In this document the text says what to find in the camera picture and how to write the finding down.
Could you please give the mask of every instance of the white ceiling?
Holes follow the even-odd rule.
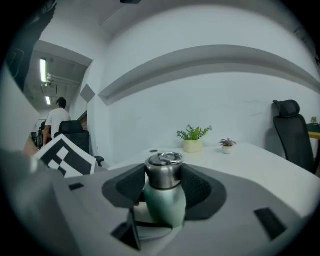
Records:
[[[40,59],[47,60],[46,71],[55,76],[73,80],[81,84],[87,67],[75,63],[73,61],[54,56],[50,53],[34,50],[30,60],[29,72],[24,84],[24,94],[38,111],[46,109],[54,109],[56,101],[60,97],[64,97],[67,101],[67,108],[70,106],[79,86],[74,85],[53,85],[44,86],[41,82],[40,75]],[[45,97],[51,99],[51,105],[47,105]]]

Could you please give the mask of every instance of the green fern plant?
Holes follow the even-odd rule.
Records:
[[[204,135],[206,135],[208,132],[212,131],[211,125],[206,128],[202,129],[200,127],[197,127],[194,129],[190,124],[186,127],[186,132],[182,130],[178,130],[176,132],[176,136],[180,137],[181,139],[185,141],[196,141],[202,138]]]

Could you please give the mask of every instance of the chair headrest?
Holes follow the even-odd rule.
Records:
[[[61,134],[79,134],[84,131],[79,121],[63,121],[59,127]]]
[[[274,100],[273,103],[275,103],[278,107],[279,116],[282,118],[292,118],[299,115],[300,113],[300,106],[293,99],[288,99],[284,101]]]

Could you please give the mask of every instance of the white t-shirt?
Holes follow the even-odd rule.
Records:
[[[50,112],[50,114],[48,115],[45,121],[45,125],[51,126],[52,139],[54,139],[55,134],[59,132],[59,127],[61,122],[70,121],[70,120],[71,118],[69,113],[61,107],[56,108],[55,110],[52,110]]]

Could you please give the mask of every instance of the metal bottle lid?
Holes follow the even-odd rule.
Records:
[[[183,156],[175,152],[158,153],[145,161],[149,183],[156,189],[170,189],[180,183]]]

